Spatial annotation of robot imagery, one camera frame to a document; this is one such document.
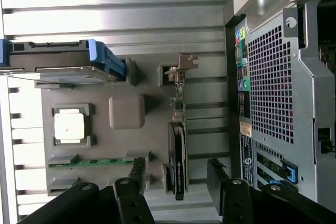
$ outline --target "perforated metal panel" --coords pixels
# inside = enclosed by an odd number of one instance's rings
[[[277,157],[277,158],[279,158],[279,159],[283,159],[283,156],[282,156],[281,153],[277,152],[276,150],[273,150],[273,149],[270,148],[270,147],[267,147],[267,146],[264,145],[264,144],[260,144],[259,142],[256,142],[256,146],[257,146],[259,149],[263,150],[264,152],[267,152],[267,153],[269,153],[269,154],[271,154],[271,155],[273,155],[273,156],[275,156],[275,157]]]
[[[253,129],[293,144],[290,54],[281,26],[248,44]]]

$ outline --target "white sticker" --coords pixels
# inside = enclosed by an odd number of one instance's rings
[[[245,122],[240,122],[240,133],[252,137],[252,125]]]

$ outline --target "rear panel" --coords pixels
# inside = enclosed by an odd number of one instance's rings
[[[286,184],[332,209],[325,171],[333,165],[335,172],[336,160],[321,155],[317,128],[327,128],[333,141],[334,77],[319,62],[317,40],[299,43],[298,11],[285,8],[252,32],[245,19],[236,27],[240,149],[243,156],[248,140],[253,159],[247,169],[241,158],[242,178],[255,188]],[[316,33],[312,27],[307,31]]]

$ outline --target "label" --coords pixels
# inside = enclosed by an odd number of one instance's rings
[[[252,125],[245,122],[240,122],[240,133],[246,136],[252,136]]]
[[[242,179],[247,181],[251,186],[254,182],[253,173],[253,146],[252,139],[244,135],[240,135],[240,157]]]

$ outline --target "green ram module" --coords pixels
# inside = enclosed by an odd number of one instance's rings
[[[71,164],[49,165],[49,168],[84,168],[106,165],[132,165],[133,161],[124,161],[122,158],[83,159]]]

